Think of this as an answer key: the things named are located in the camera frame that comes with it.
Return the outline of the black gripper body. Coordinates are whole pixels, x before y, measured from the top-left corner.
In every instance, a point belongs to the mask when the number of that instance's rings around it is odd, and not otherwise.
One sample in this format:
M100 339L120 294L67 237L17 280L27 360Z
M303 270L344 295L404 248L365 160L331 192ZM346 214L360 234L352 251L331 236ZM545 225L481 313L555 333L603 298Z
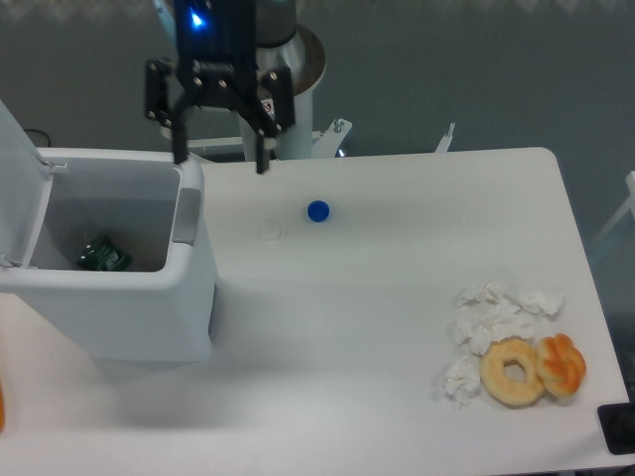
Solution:
M256 3L176 1L174 17L183 87L175 111L194 106L257 111Z

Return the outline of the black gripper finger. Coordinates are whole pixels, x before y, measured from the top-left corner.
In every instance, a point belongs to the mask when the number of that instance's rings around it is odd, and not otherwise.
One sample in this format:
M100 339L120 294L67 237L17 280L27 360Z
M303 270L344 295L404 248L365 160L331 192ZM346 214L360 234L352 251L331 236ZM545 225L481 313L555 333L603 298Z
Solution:
M187 115L198 97L198 83L187 82L177 101L169 103L169 79L175 68L164 59L150 59L145 64L145 116L171 132L172 153L176 165L189 158Z
M277 139L296 124L290 68L281 64L251 80L239 91L236 112L245 160L255 164L257 174L264 174L269 171Z

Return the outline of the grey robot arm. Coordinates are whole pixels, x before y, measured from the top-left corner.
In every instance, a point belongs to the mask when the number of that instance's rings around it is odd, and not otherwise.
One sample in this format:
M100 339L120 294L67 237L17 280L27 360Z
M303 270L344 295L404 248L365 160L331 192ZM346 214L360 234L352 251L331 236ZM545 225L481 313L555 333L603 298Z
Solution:
M297 32L293 1L159 1L172 20L177 62L145 66L145 115L170 130L175 164L189 157L192 108L237 113L255 135L256 171L269 169L277 139L296 123L294 81L282 61L257 53L288 44Z

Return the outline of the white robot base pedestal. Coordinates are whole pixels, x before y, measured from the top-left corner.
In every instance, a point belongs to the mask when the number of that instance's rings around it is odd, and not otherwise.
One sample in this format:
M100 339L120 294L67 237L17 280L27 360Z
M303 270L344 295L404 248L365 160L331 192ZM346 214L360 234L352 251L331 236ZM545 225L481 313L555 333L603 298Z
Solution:
M294 36L275 48L256 53L261 72L286 65L294 85L295 125L276 140L278 160L309 159L313 155L314 90L325 70L325 50L314 32L298 25Z

